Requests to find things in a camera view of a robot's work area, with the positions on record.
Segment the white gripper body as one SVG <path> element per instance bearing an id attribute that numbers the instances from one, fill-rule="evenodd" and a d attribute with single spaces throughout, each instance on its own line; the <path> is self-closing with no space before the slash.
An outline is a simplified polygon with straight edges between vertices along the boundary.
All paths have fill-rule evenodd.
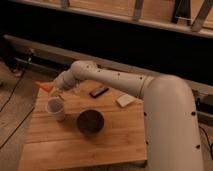
<path id="1" fill-rule="evenodd" d="M 54 85 L 62 91 L 68 91 L 72 89 L 77 83 L 78 80 L 73 76 L 72 73 L 68 71 L 60 73 L 54 79 Z"/>

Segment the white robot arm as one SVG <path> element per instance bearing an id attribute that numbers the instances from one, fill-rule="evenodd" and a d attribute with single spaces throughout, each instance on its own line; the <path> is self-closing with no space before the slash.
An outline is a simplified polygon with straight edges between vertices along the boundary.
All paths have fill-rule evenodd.
<path id="1" fill-rule="evenodd" d="M 174 75 L 102 69 L 78 60 L 54 79 L 61 91 L 94 80 L 144 101 L 148 171 L 204 171 L 198 116 L 192 89 Z"/>

